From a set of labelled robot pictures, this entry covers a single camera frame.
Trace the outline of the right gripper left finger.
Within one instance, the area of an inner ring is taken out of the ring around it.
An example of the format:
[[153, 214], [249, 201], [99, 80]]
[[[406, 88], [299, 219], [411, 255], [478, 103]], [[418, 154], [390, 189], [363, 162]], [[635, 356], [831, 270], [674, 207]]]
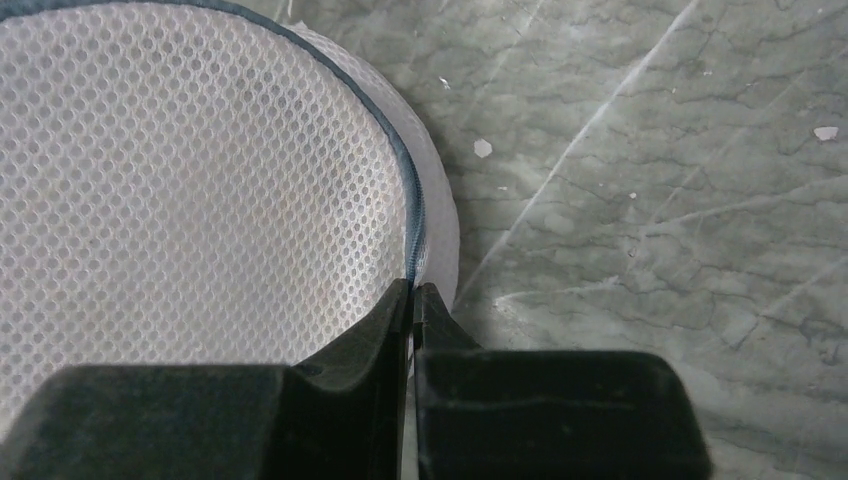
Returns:
[[396, 479], [411, 287], [294, 365], [80, 365], [1, 445], [5, 479]]

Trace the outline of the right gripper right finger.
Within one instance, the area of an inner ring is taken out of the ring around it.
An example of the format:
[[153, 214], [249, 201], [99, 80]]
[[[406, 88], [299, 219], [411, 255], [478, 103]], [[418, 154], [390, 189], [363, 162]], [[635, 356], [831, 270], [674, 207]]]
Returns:
[[413, 296], [423, 479], [708, 479], [684, 385], [659, 356], [481, 347], [437, 288]]

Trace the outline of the white cylindrical mesh laundry bag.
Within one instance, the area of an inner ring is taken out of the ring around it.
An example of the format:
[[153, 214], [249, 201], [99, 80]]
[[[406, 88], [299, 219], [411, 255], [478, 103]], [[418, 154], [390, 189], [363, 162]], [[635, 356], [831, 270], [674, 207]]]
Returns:
[[396, 279], [454, 301], [430, 135], [370, 64], [226, 1], [1, 5], [1, 427], [80, 364], [294, 364]]

